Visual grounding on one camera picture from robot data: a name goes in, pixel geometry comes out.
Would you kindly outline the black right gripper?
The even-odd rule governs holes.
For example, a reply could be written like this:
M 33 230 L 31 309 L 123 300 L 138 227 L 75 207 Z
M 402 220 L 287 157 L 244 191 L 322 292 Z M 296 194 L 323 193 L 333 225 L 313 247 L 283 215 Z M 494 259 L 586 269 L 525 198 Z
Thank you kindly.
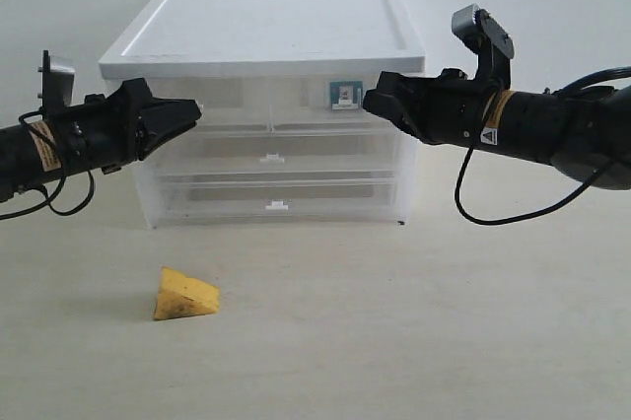
M 491 80 L 469 80 L 458 69 L 433 78 L 382 72 L 362 109 L 424 144 L 467 147 L 492 95 Z

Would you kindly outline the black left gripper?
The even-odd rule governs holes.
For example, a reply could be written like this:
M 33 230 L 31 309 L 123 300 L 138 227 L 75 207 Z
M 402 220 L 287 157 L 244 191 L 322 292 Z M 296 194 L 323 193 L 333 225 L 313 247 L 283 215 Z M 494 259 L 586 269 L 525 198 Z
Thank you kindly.
M 142 161 L 194 128 L 201 115 L 196 100 L 151 101 L 145 79 L 124 81 L 111 95 L 95 95 L 63 113 L 67 172 L 77 175 L 101 169 L 108 173 Z

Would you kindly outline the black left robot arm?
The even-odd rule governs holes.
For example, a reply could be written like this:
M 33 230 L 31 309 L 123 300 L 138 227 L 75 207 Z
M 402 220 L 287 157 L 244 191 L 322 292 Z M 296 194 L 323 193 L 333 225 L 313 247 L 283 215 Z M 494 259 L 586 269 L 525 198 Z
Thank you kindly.
M 108 96 L 87 95 L 79 105 L 37 112 L 41 119 L 1 130 L 3 202 L 65 176 L 107 175 L 142 162 L 201 118 L 197 101 L 158 98 L 142 78 Z

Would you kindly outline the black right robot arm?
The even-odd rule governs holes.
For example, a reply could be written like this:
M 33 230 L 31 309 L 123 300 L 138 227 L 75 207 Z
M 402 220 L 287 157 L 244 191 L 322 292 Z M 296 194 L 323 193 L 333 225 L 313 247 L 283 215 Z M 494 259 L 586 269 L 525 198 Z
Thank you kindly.
M 363 108 L 427 145 L 474 145 L 579 182 L 603 169 L 596 187 L 630 187 L 629 88 L 531 93 L 469 80 L 458 69 L 435 78 L 384 72 Z

